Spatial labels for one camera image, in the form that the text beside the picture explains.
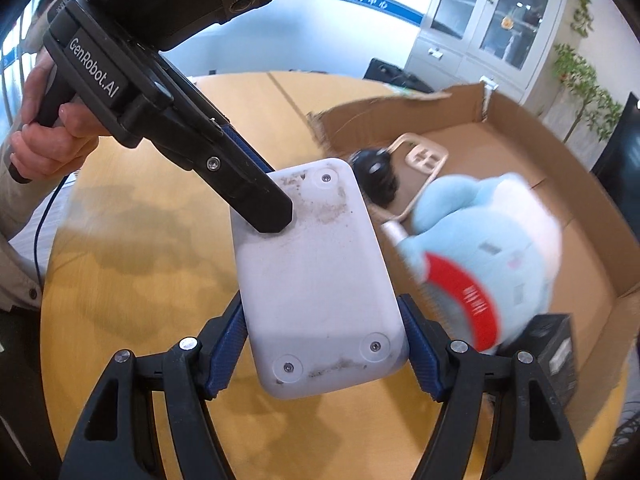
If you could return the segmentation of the black bag with green label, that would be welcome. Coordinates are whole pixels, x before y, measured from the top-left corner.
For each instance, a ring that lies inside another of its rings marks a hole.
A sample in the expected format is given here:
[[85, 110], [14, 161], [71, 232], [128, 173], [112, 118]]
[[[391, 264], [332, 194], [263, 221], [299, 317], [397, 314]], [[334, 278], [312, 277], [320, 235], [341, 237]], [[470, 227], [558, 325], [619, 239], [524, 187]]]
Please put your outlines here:
[[378, 58], [372, 58], [363, 78], [423, 93], [434, 92], [432, 87], [415, 74], [407, 72], [396, 65], [379, 60]]

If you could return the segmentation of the grey glass door cabinet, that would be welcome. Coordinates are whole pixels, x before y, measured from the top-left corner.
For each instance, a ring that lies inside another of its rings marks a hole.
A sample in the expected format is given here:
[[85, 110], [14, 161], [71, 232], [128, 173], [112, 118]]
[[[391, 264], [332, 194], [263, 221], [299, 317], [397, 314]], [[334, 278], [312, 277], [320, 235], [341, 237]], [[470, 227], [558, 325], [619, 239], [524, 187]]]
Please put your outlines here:
[[405, 69], [434, 90], [481, 82], [542, 116], [558, 96], [553, 46], [568, 0], [431, 0]]

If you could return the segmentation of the brown cardboard box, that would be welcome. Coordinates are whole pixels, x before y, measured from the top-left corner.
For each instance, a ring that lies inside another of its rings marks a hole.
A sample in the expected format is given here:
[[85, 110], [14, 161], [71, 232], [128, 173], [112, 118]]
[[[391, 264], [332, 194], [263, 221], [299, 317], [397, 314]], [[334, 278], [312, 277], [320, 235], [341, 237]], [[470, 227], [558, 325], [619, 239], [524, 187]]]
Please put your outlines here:
[[639, 245], [600, 183], [524, 107], [479, 84], [387, 90], [325, 76], [309, 121], [322, 150], [392, 154], [395, 203], [372, 209], [390, 276], [451, 336], [514, 344], [538, 314], [570, 332], [546, 361], [575, 434], [596, 426], [639, 327]]

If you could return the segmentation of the white earbuds case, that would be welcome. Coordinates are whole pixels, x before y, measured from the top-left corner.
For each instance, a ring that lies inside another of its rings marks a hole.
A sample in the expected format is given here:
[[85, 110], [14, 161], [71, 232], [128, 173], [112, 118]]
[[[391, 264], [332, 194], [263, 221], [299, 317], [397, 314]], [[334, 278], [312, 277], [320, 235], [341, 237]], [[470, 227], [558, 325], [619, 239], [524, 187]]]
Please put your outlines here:
[[405, 228], [397, 221], [390, 220], [382, 224], [381, 230], [394, 247], [397, 247], [403, 240], [409, 237]]

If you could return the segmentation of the black product box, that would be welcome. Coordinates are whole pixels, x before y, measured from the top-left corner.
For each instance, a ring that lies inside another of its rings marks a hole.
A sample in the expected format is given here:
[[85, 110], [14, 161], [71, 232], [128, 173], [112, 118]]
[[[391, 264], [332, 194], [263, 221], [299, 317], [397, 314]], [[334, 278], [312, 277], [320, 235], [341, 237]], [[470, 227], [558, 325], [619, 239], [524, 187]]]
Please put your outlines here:
[[497, 356], [531, 354], [549, 379], [565, 408], [577, 390], [577, 360], [574, 352], [572, 316], [546, 313], [534, 316], [514, 341], [500, 344]]

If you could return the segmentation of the black rounded plastic object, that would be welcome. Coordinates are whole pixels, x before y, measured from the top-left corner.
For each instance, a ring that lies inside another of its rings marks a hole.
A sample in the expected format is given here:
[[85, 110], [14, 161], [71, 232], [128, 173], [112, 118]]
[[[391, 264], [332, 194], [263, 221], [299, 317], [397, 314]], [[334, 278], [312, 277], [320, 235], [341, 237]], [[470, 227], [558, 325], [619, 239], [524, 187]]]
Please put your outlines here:
[[349, 157], [361, 191], [370, 202], [386, 208], [393, 203], [399, 188], [392, 165], [392, 156], [386, 148], [364, 148]]

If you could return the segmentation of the black monitor screen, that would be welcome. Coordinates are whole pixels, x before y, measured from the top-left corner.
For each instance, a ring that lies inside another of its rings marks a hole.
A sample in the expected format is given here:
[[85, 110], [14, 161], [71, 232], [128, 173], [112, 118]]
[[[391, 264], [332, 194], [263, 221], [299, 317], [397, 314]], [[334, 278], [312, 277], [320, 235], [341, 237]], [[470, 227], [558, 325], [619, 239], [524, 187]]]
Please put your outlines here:
[[639, 98], [632, 92], [591, 172], [611, 197], [634, 236], [639, 238], [640, 115]]

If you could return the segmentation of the blue white plush toy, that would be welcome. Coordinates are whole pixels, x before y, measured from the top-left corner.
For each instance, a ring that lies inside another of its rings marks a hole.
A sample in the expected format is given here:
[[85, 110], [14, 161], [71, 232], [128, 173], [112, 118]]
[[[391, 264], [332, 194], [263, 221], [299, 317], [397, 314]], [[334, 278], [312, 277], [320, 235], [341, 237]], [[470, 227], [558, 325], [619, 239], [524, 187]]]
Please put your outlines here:
[[450, 174], [426, 188], [396, 249], [451, 336], [492, 353], [548, 312], [562, 229], [519, 174]]

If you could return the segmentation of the left beige jacket sleeve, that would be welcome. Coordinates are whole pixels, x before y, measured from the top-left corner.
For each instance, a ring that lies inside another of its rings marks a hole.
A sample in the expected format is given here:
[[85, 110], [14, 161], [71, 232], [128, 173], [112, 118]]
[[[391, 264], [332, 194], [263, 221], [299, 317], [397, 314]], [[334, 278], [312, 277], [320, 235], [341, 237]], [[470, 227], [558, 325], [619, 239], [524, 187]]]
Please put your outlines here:
[[22, 127], [21, 114], [17, 114], [1, 141], [1, 310], [4, 312], [41, 307], [42, 286], [37, 271], [42, 272], [47, 263], [35, 264], [32, 255], [34, 216], [40, 214], [44, 199], [58, 185], [55, 180], [19, 184], [10, 176], [10, 137]]

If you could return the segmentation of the white folding phone stand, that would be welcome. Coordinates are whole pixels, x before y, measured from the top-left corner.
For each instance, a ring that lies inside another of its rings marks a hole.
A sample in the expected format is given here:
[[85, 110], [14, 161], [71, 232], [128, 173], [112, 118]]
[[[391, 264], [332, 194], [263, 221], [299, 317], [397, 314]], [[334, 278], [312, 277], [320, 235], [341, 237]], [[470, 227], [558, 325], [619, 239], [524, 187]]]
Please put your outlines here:
[[262, 388], [315, 396], [399, 370], [408, 341], [352, 167], [326, 158], [275, 171], [293, 220], [262, 234], [231, 216], [248, 340]]

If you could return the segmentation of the small potted plant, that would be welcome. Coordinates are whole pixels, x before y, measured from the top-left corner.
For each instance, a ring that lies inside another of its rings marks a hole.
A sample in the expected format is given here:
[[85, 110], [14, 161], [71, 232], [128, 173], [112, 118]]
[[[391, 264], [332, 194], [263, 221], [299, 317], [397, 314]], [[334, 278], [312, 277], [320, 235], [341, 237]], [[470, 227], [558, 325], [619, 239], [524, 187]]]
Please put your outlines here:
[[[570, 30], [585, 39], [593, 31], [591, 0], [577, 0], [570, 21]], [[623, 113], [623, 105], [598, 81], [596, 68], [567, 42], [555, 44], [553, 73], [562, 88], [577, 102], [574, 120], [562, 142], [567, 144], [580, 124], [586, 124], [599, 141], [608, 140]]]

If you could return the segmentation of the white clear phone case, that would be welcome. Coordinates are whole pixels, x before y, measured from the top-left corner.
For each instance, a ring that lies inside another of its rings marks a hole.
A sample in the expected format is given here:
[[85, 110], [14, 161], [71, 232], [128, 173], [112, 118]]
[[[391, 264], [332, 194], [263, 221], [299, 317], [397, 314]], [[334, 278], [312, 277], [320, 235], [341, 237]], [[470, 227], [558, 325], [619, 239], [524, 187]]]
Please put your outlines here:
[[367, 200], [369, 212], [377, 222], [395, 220], [403, 222], [409, 217], [421, 194], [444, 168], [449, 152], [425, 136], [406, 132], [387, 148], [390, 166], [398, 189], [387, 206], [378, 206]]

